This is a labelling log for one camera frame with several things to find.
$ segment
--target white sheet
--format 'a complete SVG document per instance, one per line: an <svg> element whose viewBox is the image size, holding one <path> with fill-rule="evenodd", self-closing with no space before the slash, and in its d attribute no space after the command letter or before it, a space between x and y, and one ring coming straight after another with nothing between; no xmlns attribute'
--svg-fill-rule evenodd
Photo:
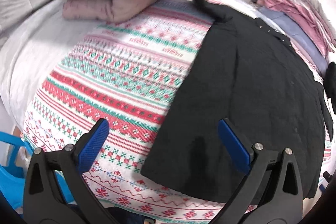
<svg viewBox="0 0 336 224"><path fill-rule="evenodd" d="M61 0L54 0L38 10L0 50L0 97L20 130L38 86L80 37L99 24L64 20L62 5Z"/></svg>

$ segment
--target beige folded clothing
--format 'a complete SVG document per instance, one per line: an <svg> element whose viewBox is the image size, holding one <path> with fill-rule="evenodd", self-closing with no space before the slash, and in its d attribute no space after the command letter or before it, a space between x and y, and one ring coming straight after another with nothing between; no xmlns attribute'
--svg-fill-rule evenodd
<svg viewBox="0 0 336 224"><path fill-rule="evenodd" d="M66 19L98 19L124 22L157 0L68 0L63 5Z"/></svg>

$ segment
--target white bedsheet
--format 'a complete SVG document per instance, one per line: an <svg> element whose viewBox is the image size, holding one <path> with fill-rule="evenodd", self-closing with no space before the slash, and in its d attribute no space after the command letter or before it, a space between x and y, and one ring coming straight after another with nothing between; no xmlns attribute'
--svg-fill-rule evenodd
<svg viewBox="0 0 336 224"><path fill-rule="evenodd" d="M54 0L23 22L0 50L0 97L22 131L28 103L56 63L99 24L67 21L63 2Z"/></svg>

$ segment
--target folded black jacket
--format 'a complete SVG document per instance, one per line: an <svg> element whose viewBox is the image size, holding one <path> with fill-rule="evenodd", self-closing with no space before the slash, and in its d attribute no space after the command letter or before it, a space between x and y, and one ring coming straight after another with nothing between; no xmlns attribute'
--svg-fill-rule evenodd
<svg viewBox="0 0 336 224"><path fill-rule="evenodd" d="M303 195L314 197L325 123L332 134L322 85L289 39L261 19L196 2L217 20L176 92L141 174L195 198L227 202L243 178L217 133L219 120L228 117L252 143L279 152L291 148Z"/></svg>

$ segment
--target green stripe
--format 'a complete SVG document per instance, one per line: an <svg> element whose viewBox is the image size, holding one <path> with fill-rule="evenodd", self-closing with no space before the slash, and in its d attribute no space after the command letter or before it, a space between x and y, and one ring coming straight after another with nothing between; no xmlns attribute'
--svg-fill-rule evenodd
<svg viewBox="0 0 336 224"><path fill-rule="evenodd" d="M95 82L97 85L102 85L102 86L104 86L104 87L106 87L106 88L108 88L108 89L111 89L111 90L114 90L114 91L120 93L120 90L119 90L119 89L116 89L115 87L113 87L113 86L111 86L111 85L108 85L108 84L106 84L106 83L104 83L104 82L99 82L99 81L97 81L96 79L91 78L90 76L87 76L86 74L84 74L84 73L82 73L82 72L80 72L80 71L78 71L78 70L76 70L76 69L71 69L70 67L65 67L65 66L61 65L60 63L58 63L58 66L61 67L61 68L63 68L64 70L68 70L68 71L75 72L76 74L81 75L82 77L86 78L87 80L92 81L92 82ZM157 105L157 106L164 107L164 108L167 108L167 107L168 107L167 105L160 104L160 103L158 103L157 101L151 101L151 100L148 100L148 99L146 99L146 98L144 98L144 97L140 97L140 96L134 95L133 93L129 93L129 92L125 91L125 90L123 90L122 93L123 93L123 94L127 94L128 96L137 98L137 99L139 99L139 100L146 101L146 102L148 102L148 103L151 103L152 105Z"/></svg>
<svg viewBox="0 0 336 224"><path fill-rule="evenodd" d="M183 50L183 51L186 51L186 52L192 52L192 53L197 53L198 50L192 48L192 47L187 47L183 44L179 44L179 43L176 43L176 42L171 42L169 40L166 40L166 39L162 39L162 38L159 38L159 37L154 37L152 35L148 35L146 33L141 33L141 32L138 32L138 31L135 31L135 30L130 30L130 29L125 29L125 28L118 28L118 27L113 27L113 26L109 26L109 25L99 25L98 28L105 28L105 29L110 29L110 30L113 30L113 31L118 31L118 32L123 32L123 33L128 33L128 34L132 34L132 35L135 35L137 37L141 37L141 38L145 38L149 41L153 41L157 44L163 44L165 46L170 46L170 47L173 47L173 48L178 48L180 50Z"/></svg>
<svg viewBox="0 0 336 224"><path fill-rule="evenodd" d="M87 98L79 95L78 93L70 90L69 88L66 88L65 86L62 86L62 85L59 85L58 83L56 83L55 81L53 81L51 78L47 77L47 81L50 82L51 84L53 84L54 86L56 86L57 88L61 89L61 90L64 90L66 91L67 93L75 96L76 98L80 99L81 101L85 102L86 104L92 106L93 108L96 108L102 112L105 112L111 116L114 116L114 117L117 117L119 119L122 119L123 121L126 121L126 122L129 122L135 126L138 126L138 127L141 127L141 128L144 128L144 129L147 129L147 130L150 130L150 131L153 131L153 132L157 132L158 131L158 128L156 127L151 127L149 126L148 124L146 123L143 123L143 122L139 122L139 121L136 121L134 119L131 119L131 118L128 118L126 117L125 115L123 114L119 114L119 113L116 113L112 110L109 110L107 109L106 107L102 107L100 106L99 104L96 104L95 102L92 102L90 100L88 100Z"/></svg>

